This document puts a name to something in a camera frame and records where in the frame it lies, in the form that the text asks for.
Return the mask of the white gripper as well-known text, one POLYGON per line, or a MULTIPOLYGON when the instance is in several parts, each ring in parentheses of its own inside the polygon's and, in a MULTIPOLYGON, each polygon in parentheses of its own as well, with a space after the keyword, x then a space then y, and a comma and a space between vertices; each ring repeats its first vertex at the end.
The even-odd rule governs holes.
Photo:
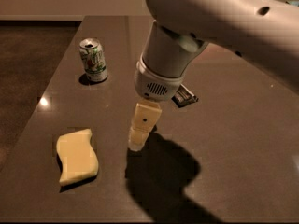
POLYGON ((147 61, 144 56, 140 57, 135 68, 135 90, 146 99, 135 105, 128 140, 128 147, 132 151, 143 148, 157 124, 162 114, 157 102, 170 100, 184 76, 185 66, 180 63, 147 61))

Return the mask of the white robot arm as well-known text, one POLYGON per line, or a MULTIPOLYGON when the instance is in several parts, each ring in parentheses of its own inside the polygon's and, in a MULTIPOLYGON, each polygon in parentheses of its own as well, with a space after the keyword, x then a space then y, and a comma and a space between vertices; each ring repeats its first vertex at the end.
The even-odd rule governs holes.
POLYGON ((141 101, 128 147, 145 145, 189 63, 208 44, 224 47, 292 89, 299 85, 299 7, 276 0, 146 0, 154 21, 135 69, 141 101))

